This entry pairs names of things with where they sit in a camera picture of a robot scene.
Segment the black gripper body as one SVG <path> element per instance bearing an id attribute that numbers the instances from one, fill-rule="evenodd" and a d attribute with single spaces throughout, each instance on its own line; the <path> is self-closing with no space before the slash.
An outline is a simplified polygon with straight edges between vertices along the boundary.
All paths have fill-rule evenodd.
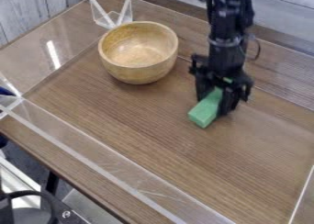
<path id="1" fill-rule="evenodd" d="M 206 74 L 214 85 L 227 84 L 242 88 L 240 100 L 247 101 L 254 81 L 244 71 L 247 59 L 247 35 L 234 40 L 210 40 L 208 55 L 192 54 L 190 74 Z"/>

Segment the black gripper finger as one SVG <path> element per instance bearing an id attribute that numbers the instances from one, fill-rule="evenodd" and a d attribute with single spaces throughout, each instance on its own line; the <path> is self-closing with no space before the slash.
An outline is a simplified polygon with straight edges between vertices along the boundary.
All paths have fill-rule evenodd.
<path id="1" fill-rule="evenodd" d="M 212 79 L 203 73 L 195 75 L 196 97 L 202 101 L 214 91 Z"/>
<path id="2" fill-rule="evenodd" d="M 227 84 L 223 88 L 222 92 L 222 100 L 219 104 L 219 114 L 226 116 L 234 109 L 239 103 L 242 96 L 242 88 Z"/>

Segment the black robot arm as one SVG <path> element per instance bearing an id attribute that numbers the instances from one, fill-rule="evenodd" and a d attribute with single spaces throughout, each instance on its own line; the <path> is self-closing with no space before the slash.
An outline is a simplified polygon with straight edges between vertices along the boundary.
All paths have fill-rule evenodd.
<path id="1" fill-rule="evenodd" d="M 208 54 L 192 54 L 188 72 L 195 76 L 196 97 L 202 101 L 215 89 L 222 91 L 218 114 L 226 116 L 247 101 L 254 81 L 244 71 L 247 32 L 254 23 L 252 0 L 199 0 L 206 3 L 210 24 Z"/>

